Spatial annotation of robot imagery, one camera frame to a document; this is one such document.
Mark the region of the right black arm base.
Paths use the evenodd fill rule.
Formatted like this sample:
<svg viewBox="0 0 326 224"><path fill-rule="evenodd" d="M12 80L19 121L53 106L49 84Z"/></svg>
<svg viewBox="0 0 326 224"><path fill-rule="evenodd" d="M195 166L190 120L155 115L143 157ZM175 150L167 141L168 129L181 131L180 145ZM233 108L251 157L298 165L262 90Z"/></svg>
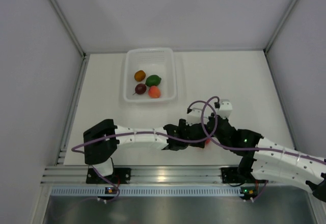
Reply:
<svg viewBox="0 0 326 224"><path fill-rule="evenodd" d="M247 178L238 172L237 167L221 168L222 182L231 185L247 183Z"/></svg>

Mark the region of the fake red apple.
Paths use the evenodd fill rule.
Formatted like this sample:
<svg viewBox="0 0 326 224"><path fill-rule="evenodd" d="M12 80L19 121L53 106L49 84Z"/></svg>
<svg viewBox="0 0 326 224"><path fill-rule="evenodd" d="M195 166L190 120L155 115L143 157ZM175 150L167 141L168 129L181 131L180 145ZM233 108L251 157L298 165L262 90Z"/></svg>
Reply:
<svg viewBox="0 0 326 224"><path fill-rule="evenodd" d="M207 139L207 140L205 141L205 145L206 145L206 146L209 145L210 142L211 142L211 139Z"/></svg>

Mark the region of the fake green lime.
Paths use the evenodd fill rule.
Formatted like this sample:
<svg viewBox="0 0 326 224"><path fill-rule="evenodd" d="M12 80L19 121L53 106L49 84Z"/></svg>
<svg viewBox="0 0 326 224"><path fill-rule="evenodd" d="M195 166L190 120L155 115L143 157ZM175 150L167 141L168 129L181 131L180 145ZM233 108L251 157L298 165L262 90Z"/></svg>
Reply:
<svg viewBox="0 0 326 224"><path fill-rule="evenodd" d="M151 86L158 86L161 83L161 77L159 77L158 75L150 75L147 77L146 81L145 81L145 85L148 87Z"/></svg>

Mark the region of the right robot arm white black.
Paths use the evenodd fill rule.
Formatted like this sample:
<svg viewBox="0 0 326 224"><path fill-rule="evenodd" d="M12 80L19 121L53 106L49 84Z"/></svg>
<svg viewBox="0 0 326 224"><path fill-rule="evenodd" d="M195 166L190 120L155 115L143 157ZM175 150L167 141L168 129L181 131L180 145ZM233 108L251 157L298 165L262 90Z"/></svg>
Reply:
<svg viewBox="0 0 326 224"><path fill-rule="evenodd" d="M268 180L303 189L325 201L325 159L283 147L261 134L235 129L228 119L211 116L205 126L213 142L241 157L238 177Z"/></svg>

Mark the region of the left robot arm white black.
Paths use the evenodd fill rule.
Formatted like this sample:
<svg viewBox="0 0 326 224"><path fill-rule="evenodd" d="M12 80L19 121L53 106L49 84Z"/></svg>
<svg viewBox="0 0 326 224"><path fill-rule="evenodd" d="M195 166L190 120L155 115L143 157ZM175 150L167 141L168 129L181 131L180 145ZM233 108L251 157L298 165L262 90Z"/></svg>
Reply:
<svg viewBox="0 0 326 224"><path fill-rule="evenodd" d="M207 136L201 124L167 124L152 129L127 128L106 119L83 133L85 164L97 170L98 178L110 183L115 177L112 155L118 148L150 148L156 150L184 150L188 146L204 148Z"/></svg>

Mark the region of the fake dark red plum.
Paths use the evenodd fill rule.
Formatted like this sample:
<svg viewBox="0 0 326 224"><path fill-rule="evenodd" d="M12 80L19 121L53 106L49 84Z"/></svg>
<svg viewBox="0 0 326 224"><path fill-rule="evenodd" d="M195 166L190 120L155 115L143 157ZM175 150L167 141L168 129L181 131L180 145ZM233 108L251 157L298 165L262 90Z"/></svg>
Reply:
<svg viewBox="0 0 326 224"><path fill-rule="evenodd" d="M147 86L144 83L137 84L134 89L134 94L143 95L147 91Z"/></svg>

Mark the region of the fake brown kiwi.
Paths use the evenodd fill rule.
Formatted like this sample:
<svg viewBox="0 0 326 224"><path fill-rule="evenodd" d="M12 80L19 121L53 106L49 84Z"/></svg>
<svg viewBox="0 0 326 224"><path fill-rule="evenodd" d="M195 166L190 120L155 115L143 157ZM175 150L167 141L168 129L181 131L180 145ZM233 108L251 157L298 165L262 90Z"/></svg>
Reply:
<svg viewBox="0 0 326 224"><path fill-rule="evenodd" d="M139 70L134 74L134 79L137 82L141 82L145 79L146 73L143 70Z"/></svg>

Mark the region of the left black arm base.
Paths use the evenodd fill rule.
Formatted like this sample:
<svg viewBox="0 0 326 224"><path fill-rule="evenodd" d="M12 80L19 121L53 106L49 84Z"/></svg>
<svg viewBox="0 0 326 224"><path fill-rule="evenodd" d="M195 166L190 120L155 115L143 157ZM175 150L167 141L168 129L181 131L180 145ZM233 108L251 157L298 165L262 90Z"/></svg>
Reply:
<svg viewBox="0 0 326 224"><path fill-rule="evenodd" d="M105 177L107 180L114 184L128 184L131 178L131 168L115 167L112 175ZM100 178L92 167L88 169L87 184L106 184L107 182Z"/></svg>

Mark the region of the fake orange peach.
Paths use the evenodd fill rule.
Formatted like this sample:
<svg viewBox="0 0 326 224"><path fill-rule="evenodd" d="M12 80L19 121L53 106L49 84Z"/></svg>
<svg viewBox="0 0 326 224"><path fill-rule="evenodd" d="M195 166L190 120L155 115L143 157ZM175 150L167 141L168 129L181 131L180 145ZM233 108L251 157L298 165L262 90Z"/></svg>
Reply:
<svg viewBox="0 0 326 224"><path fill-rule="evenodd" d="M151 86L148 90L148 95L150 98L158 99L161 97L161 91L157 86Z"/></svg>

